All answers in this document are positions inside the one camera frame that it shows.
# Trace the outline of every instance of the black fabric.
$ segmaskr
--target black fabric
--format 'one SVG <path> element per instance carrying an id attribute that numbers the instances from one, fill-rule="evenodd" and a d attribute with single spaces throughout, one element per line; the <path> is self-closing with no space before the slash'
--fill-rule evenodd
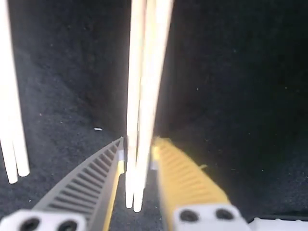
<path id="1" fill-rule="evenodd" d="M 31 174 L 9 185 L 0 165 L 0 216 L 31 208 L 126 123 L 130 2 L 10 8 Z M 175 1 L 155 133 L 207 164 L 247 219 L 308 213 L 307 11 L 299 0 Z"/>

